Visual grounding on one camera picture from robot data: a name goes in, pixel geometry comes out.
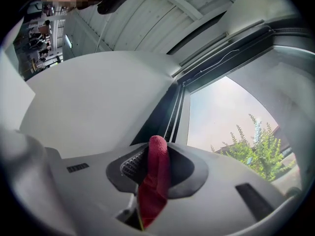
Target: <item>air vent slot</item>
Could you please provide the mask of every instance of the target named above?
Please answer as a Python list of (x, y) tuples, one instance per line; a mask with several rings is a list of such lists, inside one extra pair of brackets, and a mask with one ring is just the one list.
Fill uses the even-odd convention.
[(271, 205), (249, 183), (237, 185), (235, 188), (257, 221), (274, 211)]
[(81, 164), (69, 166), (69, 167), (67, 167), (67, 170), (69, 171), (69, 173), (72, 173), (72, 172), (75, 172), (75, 171), (83, 170), (83, 169), (85, 169), (87, 167), (89, 167), (88, 164), (81, 163)]

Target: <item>red cloth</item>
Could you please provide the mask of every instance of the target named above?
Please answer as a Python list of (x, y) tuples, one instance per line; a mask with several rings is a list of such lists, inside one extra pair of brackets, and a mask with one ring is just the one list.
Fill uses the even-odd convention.
[(170, 186), (170, 161), (167, 143), (161, 136), (149, 141), (148, 174), (138, 190), (140, 215), (144, 228), (148, 227), (167, 203)]

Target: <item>green leaves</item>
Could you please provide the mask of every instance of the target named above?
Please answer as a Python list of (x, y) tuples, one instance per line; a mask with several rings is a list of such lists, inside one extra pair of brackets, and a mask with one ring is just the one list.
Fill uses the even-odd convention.
[(233, 145), (229, 146), (229, 151), (226, 151), (226, 155), (233, 157), (238, 161), (247, 165), (249, 158), (252, 161), (247, 166), (256, 171), (260, 176), (268, 181), (272, 181), (276, 178), (279, 172), (288, 170), (294, 165), (294, 162), (290, 163), (287, 167), (284, 167), (281, 163), (283, 155), (280, 153), (281, 140), (274, 137), (272, 133), (272, 128), (269, 123), (267, 123), (267, 129), (261, 130), (260, 122), (258, 123), (256, 118), (249, 114), (252, 122), (258, 129), (255, 137), (251, 137), (254, 146), (251, 147), (249, 141), (245, 138), (245, 134), (239, 125), (236, 125), (237, 130), (241, 139), (237, 141), (235, 135), (231, 132), (231, 138)]

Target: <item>white ceiling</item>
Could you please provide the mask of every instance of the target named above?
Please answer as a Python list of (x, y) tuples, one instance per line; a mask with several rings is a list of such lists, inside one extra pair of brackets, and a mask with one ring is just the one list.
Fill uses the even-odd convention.
[(64, 45), (64, 59), (122, 50), (166, 54), (231, 5), (229, 0), (127, 0), (109, 15), (99, 15), (97, 6), (74, 10), (64, 28), (73, 48)]

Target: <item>sky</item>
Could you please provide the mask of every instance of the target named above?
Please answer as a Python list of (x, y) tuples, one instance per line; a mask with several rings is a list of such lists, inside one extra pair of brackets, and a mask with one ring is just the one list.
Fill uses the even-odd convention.
[(259, 119), (261, 127), (267, 122), (274, 130), (278, 124), (260, 102), (228, 77), (210, 84), (190, 97), (188, 146), (215, 151), (233, 144), (230, 132), (240, 139), (238, 124), (248, 141), (255, 134), (249, 114)]

